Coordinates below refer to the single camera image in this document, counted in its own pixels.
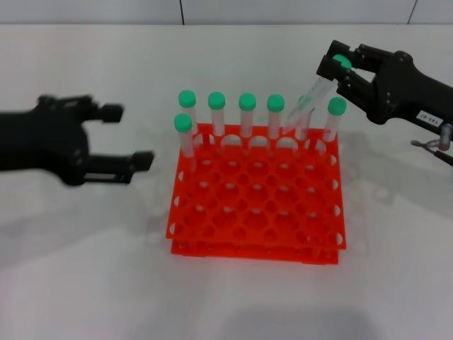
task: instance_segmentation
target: green cap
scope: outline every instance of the green cap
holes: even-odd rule
[[[256,107],[256,98],[251,93],[243,93],[239,97],[239,108],[243,111],[253,111]]]
[[[285,99],[282,95],[271,94],[268,98],[268,110],[270,112],[281,112],[285,107]]]
[[[179,93],[179,105],[182,108],[192,108],[197,103],[195,93],[193,91],[184,90]]]
[[[192,128],[192,119],[185,113],[180,113],[175,117],[175,129],[178,132],[187,132]]]
[[[328,102],[327,111],[331,115],[342,115],[346,111],[346,101],[341,97],[332,98]]]
[[[212,110],[220,110],[225,107],[225,96],[222,92],[212,92],[207,97],[207,105]]]
[[[336,60],[337,62],[340,62],[341,63],[341,66],[347,68],[347,69],[350,69],[352,68],[352,64],[351,62],[349,61],[349,59],[347,57],[345,57],[344,55],[334,55],[333,56],[333,60]]]

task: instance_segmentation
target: robotic arm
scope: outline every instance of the robotic arm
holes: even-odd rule
[[[123,107],[98,106],[90,96],[41,96],[24,113],[0,113],[0,171],[44,169],[68,186],[87,182],[130,183],[136,171],[148,171],[152,152],[129,156],[91,155],[87,120],[119,123]]]
[[[375,73],[375,77],[371,82],[366,81],[353,70],[342,67],[333,59],[335,55],[347,57],[352,67]],[[453,88],[418,71],[410,55],[366,45],[350,51],[349,46],[334,40],[316,73],[329,80],[337,79],[337,93],[361,108],[373,123],[402,118],[440,135],[438,140],[412,144],[424,147],[438,158],[447,157],[443,160],[453,166],[453,159],[431,150],[433,147],[448,150],[453,138]]]

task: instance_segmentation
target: rack hole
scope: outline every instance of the rack hole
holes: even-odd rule
[[[260,230],[268,224],[268,219],[260,209],[252,209],[247,213],[243,223],[251,230]]]
[[[188,175],[187,175],[187,174],[184,174],[184,171],[181,171],[181,172],[178,174],[178,179],[182,182],[182,181],[188,179]]]
[[[259,177],[268,173],[269,166],[265,161],[254,161],[248,165],[247,169],[250,175]]]
[[[336,234],[337,246],[340,246],[343,243],[343,236],[339,232]]]
[[[315,216],[313,217],[309,216],[309,218],[306,219],[306,225],[311,230],[321,230],[322,228],[321,218],[318,216],[318,214],[315,214]]]
[[[212,168],[212,161],[211,159],[203,159],[197,167],[197,172],[200,172],[201,174],[206,174],[209,172]]]
[[[237,216],[230,207],[223,207],[214,214],[213,220],[214,224],[218,226],[218,228],[228,229],[236,223]]]
[[[294,164],[283,162],[278,164],[277,174],[286,179],[290,179],[297,175],[297,168]]]
[[[176,196],[174,203],[177,207],[183,207],[184,205],[187,204],[187,199],[181,196]]]
[[[292,205],[296,201],[297,195],[293,188],[290,188],[289,186],[279,186],[275,193],[275,198],[280,203]]]
[[[277,142],[277,148],[287,148],[292,149],[292,151],[297,151],[297,142],[291,137],[280,138]]]
[[[247,188],[246,196],[252,202],[264,202],[268,198],[268,191],[261,184],[255,183]]]
[[[324,179],[326,177],[326,170],[320,164],[307,164],[305,166],[305,174],[314,180]]]
[[[234,175],[239,172],[241,165],[235,159],[230,159],[221,162],[219,168],[225,175]]]
[[[206,218],[206,211],[201,205],[196,205],[189,209],[189,211],[184,215],[184,223],[189,227],[196,227],[203,223]]]
[[[210,186],[208,182],[201,181],[197,185],[193,186],[193,189],[190,191],[190,194],[194,198],[204,198],[210,191]]]
[[[297,221],[294,216],[286,210],[279,211],[275,218],[275,224],[281,230],[295,230],[297,229]]]
[[[271,242],[276,241],[277,233],[272,229],[266,230],[264,232],[264,238],[266,239],[266,241],[271,241]]]
[[[335,205],[335,207],[333,208],[333,214],[335,216],[339,216],[341,214],[341,209],[339,206]]]
[[[340,246],[343,243],[343,236],[339,232],[336,232],[330,234],[329,240],[331,241],[332,244]]]
[[[268,147],[268,139],[264,136],[255,136],[250,139],[248,147]]]
[[[242,145],[241,138],[237,135],[226,135],[222,138],[220,146],[225,147],[227,145]]]
[[[324,196],[321,191],[317,191],[315,188],[308,188],[305,194],[306,201],[316,209],[321,209],[324,205]]]
[[[221,200],[233,200],[239,194],[239,189],[233,182],[224,182],[217,188],[217,197]]]
[[[202,133],[200,133],[197,137],[195,137],[193,139],[193,144],[196,146],[196,147],[200,147],[200,145],[203,144],[203,135]],[[214,145],[215,144],[215,139],[214,139],[214,136],[213,135],[209,135],[210,136],[210,144],[211,145]]]
[[[325,154],[327,151],[326,144],[322,140],[316,141],[316,150],[318,150],[319,154]]]

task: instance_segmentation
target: white surface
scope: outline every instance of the white surface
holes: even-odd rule
[[[0,23],[181,24],[179,0],[1,0]]]
[[[452,169],[409,145],[434,137],[409,123],[373,125],[353,106],[342,118],[348,250],[338,266],[184,258],[161,239],[179,91],[195,91],[201,122],[207,95],[224,92],[227,123],[253,92],[266,124],[268,95],[292,107],[334,38],[405,50],[453,83],[453,27],[0,27],[2,109],[92,93],[126,107],[118,126],[89,125],[94,151],[157,154],[129,187],[0,176],[0,339],[451,339]]]
[[[418,0],[411,23],[453,23],[453,1]]]
[[[185,24],[407,23],[415,0],[183,0]]]

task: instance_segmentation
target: test tube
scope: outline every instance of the test tube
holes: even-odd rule
[[[211,109],[214,136],[225,134],[224,107],[225,96],[222,92],[212,92],[207,97],[207,104]]]
[[[181,112],[187,113],[192,119],[192,134],[196,135],[198,132],[197,115],[195,112],[195,104],[197,98],[193,91],[184,90],[179,93],[178,96],[179,105],[181,106]]]
[[[332,59],[340,62],[341,66],[346,69],[352,68],[351,62],[344,55],[335,55]],[[289,131],[299,126],[306,113],[312,112],[318,103],[337,83],[338,81],[336,79],[330,81],[319,76],[304,99],[298,102],[288,115],[285,126],[283,127],[283,133],[287,134]]]
[[[186,113],[177,115],[175,117],[175,129],[179,133],[179,141],[184,157],[193,157],[192,119],[190,119],[190,116]]]
[[[329,114],[323,132],[323,141],[332,142],[337,134],[341,116],[346,111],[346,101],[341,97],[332,98],[328,102],[327,110]]]
[[[299,100],[297,101],[300,103],[301,101],[304,100],[304,96],[300,96]],[[301,116],[300,123],[298,126],[296,126],[296,130],[294,133],[294,136],[296,137],[297,140],[305,140],[306,137],[309,134],[309,128],[310,128],[310,120],[311,120],[311,113],[314,111],[306,111],[304,114]]]
[[[256,98],[251,93],[243,93],[239,97],[239,108],[241,109],[241,136],[249,138],[253,128],[253,110],[256,107]]]
[[[268,137],[271,140],[276,140],[280,135],[280,118],[283,108],[285,107],[285,99],[279,94],[271,94],[268,98]]]

